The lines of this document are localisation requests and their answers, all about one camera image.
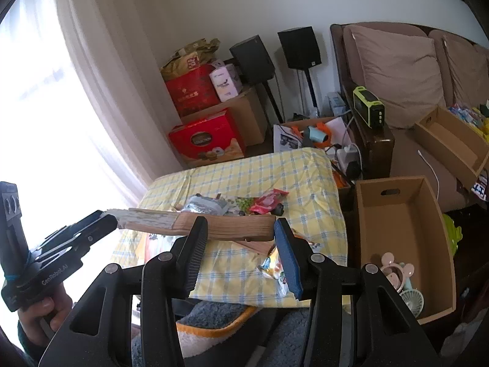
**metal screw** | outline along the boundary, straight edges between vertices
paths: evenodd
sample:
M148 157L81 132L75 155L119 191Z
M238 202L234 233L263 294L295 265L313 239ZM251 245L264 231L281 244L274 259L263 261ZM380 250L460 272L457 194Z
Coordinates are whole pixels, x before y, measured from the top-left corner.
M374 264L368 264L367 266L365 266L365 270L368 273L375 274L378 272L378 267L375 266Z
M117 264L108 264L106 267L105 267L105 273L116 273L117 270L119 269L119 266Z
M315 252L314 254L311 255L311 261L312 262L316 262L316 263L321 263L321 262L324 262L326 260L326 257L319 253L319 252Z
M171 252L169 252L169 251L162 252L160 255L158 255L158 259L161 262L171 261L172 258L173 258L173 254Z

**red box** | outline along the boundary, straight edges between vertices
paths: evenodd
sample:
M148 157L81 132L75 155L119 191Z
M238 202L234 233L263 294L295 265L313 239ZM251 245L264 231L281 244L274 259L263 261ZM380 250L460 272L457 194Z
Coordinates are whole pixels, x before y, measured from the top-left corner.
M190 167L221 163L245 156L245 143L229 109L175 127L168 137Z
M212 65L202 65L165 83L180 117L221 103L209 77L213 70Z

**radio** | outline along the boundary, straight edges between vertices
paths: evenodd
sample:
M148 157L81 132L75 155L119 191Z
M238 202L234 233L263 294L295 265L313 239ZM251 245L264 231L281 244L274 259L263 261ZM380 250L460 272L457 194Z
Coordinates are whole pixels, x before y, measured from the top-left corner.
M372 92L365 87L353 90L355 110L370 128L382 128L385 121L385 106Z

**white wall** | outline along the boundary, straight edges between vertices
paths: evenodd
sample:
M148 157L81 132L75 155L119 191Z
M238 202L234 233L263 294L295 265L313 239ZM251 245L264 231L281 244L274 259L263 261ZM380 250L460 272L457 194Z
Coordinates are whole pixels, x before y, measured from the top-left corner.
M461 0L166 0L167 10L181 34L181 45L195 39L221 40L220 58L229 47L259 34L277 67L286 116L300 110L295 71L287 68L277 32L312 26L322 65L311 74L319 101L339 90L329 26L358 21L399 21L444 29L485 46L489 41L469 7Z

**curtain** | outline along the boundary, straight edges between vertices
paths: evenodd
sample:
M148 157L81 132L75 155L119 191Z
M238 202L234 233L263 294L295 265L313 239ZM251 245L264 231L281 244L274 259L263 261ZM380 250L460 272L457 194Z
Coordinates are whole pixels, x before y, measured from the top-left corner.
M181 171L166 137L181 122L159 72L180 42L162 2L57 0L57 6L83 88L131 169L146 185Z
M18 185L30 247L97 209L136 206L146 184L126 164L73 67L55 0L16 0L0 24L0 180ZM78 300L109 263L106 236L65 286ZM0 325L17 340L17 314L0 300Z

